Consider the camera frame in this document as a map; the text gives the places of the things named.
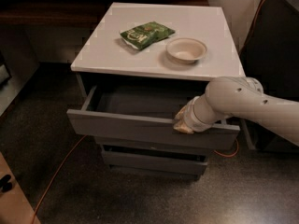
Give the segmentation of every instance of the bottom drawer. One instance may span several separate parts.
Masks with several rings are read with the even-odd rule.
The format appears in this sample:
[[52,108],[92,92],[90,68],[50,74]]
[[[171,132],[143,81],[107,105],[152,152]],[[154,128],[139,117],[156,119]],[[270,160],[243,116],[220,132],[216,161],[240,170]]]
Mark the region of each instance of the bottom drawer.
[[107,165],[186,175],[201,175],[207,166],[205,156],[123,147],[106,147],[102,157]]

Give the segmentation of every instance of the open drawer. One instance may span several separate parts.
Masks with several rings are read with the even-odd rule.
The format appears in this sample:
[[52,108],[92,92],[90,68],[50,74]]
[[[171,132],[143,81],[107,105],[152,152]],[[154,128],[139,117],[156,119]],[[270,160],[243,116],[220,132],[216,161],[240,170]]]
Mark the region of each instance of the open drawer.
[[174,116],[196,95],[198,81],[102,76],[81,110],[67,115],[78,134],[211,149],[231,148],[239,127],[215,124],[195,134],[173,129]]

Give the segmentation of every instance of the black cabinet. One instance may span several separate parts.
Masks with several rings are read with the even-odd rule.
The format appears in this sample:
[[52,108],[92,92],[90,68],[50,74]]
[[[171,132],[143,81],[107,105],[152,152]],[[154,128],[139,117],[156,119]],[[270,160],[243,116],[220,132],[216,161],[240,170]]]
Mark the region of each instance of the black cabinet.
[[[240,60],[247,77],[261,81],[264,92],[299,101],[299,0],[266,0]],[[258,149],[298,151],[263,127],[251,124]]]

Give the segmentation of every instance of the drawer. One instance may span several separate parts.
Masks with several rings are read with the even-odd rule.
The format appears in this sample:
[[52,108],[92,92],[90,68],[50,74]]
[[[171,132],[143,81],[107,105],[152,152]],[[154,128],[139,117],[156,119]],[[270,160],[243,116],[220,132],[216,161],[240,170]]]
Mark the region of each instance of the drawer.
[[147,153],[125,153],[118,151],[103,151],[102,157],[109,166],[137,168],[143,170],[160,171],[186,175],[201,175],[204,173],[207,162],[185,160],[185,157],[169,158],[147,155]]
[[211,153],[214,153],[212,149],[200,148],[200,147],[154,144],[149,142],[122,140],[122,139],[115,139],[115,138],[103,138],[103,137],[94,137],[94,140],[95,143],[100,145],[102,149],[104,149],[105,147],[127,147],[127,148],[138,148],[138,149],[151,150],[151,151],[200,155],[205,157],[209,157]]
[[101,76],[80,110],[67,115],[78,134],[154,144],[231,148],[239,127],[215,124],[195,134],[173,129],[174,116],[196,95],[199,82],[162,78]]

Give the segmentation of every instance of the cabinet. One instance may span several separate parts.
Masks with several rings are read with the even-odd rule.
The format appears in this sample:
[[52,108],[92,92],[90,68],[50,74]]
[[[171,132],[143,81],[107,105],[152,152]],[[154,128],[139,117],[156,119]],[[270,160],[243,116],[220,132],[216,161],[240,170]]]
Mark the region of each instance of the cabinet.
[[[119,30],[148,21],[176,32],[142,51],[121,40]],[[173,62],[165,46],[176,37],[203,41],[206,57]],[[239,133],[225,120],[203,133],[173,129],[210,79],[244,76],[220,7],[113,3],[71,67],[86,101],[67,115],[76,133],[94,137],[111,169],[198,179],[213,150],[230,149]]]

